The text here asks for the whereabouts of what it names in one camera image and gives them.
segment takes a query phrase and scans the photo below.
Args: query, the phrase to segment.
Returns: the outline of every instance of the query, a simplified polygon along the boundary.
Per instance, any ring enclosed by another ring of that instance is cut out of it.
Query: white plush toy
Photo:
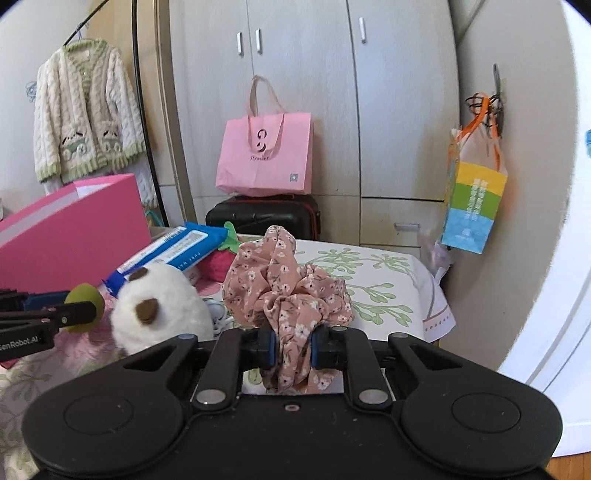
[[[209,309],[184,274],[166,264],[141,267],[129,276],[111,323],[115,343],[128,355],[181,333],[213,339]]]

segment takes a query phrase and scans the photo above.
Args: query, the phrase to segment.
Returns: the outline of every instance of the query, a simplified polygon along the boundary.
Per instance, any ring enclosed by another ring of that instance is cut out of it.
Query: leaf pattern bedsheet
[[[416,258],[391,251],[340,244],[298,241],[300,264],[313,263],[330,275],[344,278],[355,308],[353,327],[371,339],[385,340],[391,332],[407,332],[432,342],[455,325],[439,285]],[[202,282],[202,296],[221,300],[221,285]],[[19,360],[10,370],[0,367],[0,480],[26,480],[37,468],[21,436],[27,406],[49,388],[100,368],[118,359],[113,344],[109,312],[113,299],[102,287],[105,315],[88,333],[60,332],[56,347]],[[258,393],[257,370],[245,373],[246,390]]]

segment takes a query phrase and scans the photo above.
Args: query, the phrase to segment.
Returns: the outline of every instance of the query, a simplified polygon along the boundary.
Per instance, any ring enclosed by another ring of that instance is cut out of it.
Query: yellow green blue bag
[[[482,106],[474,120],[452,131],[441,243],[481,254],[505,190],[507,171],[489,98],[483,93],[478,96]],[[487,115],[490,136],[482,123]]]

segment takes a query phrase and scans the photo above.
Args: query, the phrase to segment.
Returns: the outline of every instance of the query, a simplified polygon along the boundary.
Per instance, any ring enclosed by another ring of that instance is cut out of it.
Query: wooden floor
[[[556,480],[591,480],[591,452],[552,458],[547,470]]]

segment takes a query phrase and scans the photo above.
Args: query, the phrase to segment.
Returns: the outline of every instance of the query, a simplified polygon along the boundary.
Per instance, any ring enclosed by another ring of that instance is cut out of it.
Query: wet wipes package
[[[195,285],[199,279],[197,264],[219,247],[227,235],[225,228],[186,222],[136,253],[105,280],[105,285],[116,297],[135,270],[153,263],[166,263],[178,268]]]

